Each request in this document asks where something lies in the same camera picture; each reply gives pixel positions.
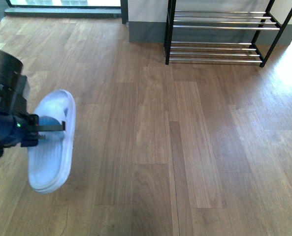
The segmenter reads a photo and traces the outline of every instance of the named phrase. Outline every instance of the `white wall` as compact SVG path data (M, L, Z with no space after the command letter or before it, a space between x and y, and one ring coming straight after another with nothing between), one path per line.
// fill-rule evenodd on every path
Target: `white wall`
M167 3L168 0L128 0L129 20L165 22ZM268 0L177 0L177 9L265 11L267 4ZM292 0L276 0L271 12L278 21L283 22L291 6Z

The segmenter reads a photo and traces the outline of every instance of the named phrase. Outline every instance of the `gray baseboard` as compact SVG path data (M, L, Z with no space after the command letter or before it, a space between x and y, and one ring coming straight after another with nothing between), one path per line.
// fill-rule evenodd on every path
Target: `gray baseboard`
M164 41L164 22L129 22L130 42L156 42ZM175 29L174 41L185 42L232 42L249 43L255 31L251 30L212 30L212 29ZM260 33L257 44L271 44L277 32L263 31ZM292 25L288 25L278 44L290 45L292 41Z
M7 16L52 17L52 18L121 18L120 9L77 9L77 8L20 8L6 9Z

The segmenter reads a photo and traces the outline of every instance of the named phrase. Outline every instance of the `glass door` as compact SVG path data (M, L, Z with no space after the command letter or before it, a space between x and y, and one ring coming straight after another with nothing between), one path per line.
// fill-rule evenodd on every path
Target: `glass door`
M12 6L121 7L121 0L10 0Z

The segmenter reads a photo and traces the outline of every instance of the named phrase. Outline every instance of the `shoe rack shelf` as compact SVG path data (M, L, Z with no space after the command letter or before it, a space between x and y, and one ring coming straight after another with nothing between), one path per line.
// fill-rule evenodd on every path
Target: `shoe rack shelf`
M176 0L168 1L165 27L165 64L170 62L252 63L264 67L292 17L292 8L281 24L271 14L275 0L264 12L257 11L185 11L176 10ZM184 42L172 41L174 29L251 30L251 42ZM277 32L266 55L256 45L262 31Z

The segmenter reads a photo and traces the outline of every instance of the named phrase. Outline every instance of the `wooden floor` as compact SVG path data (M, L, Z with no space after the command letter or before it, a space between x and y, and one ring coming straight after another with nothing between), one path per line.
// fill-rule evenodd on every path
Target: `wooden floor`
M292 45L265 68L164 65L120 20L6 17L29 112L76 100L66 184L40 195L26 149L0 160L0 236L292 236Z

